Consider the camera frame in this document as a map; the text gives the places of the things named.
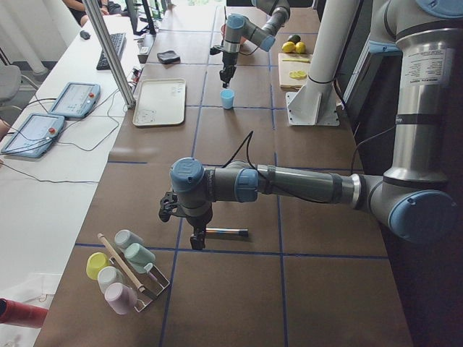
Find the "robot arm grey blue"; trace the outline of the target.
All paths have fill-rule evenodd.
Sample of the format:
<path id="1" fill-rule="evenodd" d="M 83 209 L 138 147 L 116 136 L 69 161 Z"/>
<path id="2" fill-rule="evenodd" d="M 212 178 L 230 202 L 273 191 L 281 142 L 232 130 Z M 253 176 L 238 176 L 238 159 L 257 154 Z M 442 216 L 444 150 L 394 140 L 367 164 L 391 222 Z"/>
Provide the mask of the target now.
<path id="1" fill-rule="evenodd" d="M 288 1 L 251 1 L 270 15 L 258 27 L 240 14 L 227 17 L 220 78 L 228 87 L 236 70 L 239 42 L 245 37 L 269 51 L 275 34 L 290 17 Z M 326 1 L 307 82 L 286 94 L 290 125 L 326 122 L 322 111 L 332 97 L 331 83 L 360 1 Z M 340 176 L 229 160 L 204 168 L 194 158 L 177 160 L 171 187 L 161 198 L 159 218 L 186 218 L 193 227 L 193 249 L 205 248 L 212 202 L 254 202 L 258 192 L 322 204 L 349 204 L 371 213 L 397 236 L 417 244 L 441 238 L 456 223 L 458 207 L 441 191 L 443 108 L 454 62 L 462 53 L 462 1 L 373 1 L 370 44 L 402 52 L 399 102 L 392 165 L 382 176 Z"/>
<path id="2" fill-rule="evenodd" d="M 252 1 L 252 5 L 270 16 L 264 26 L 258 27 L 242 14 L 230 14 L 225 24 L 223 43 L 214 46 L 222 53 L 223 68 L 219 76 L 223 88 L 228 88 L 236 71 L 241 39 L 245 38 L 269 52 L 276 40 L 275 35 L 290 18 L 288 1 Z"/>

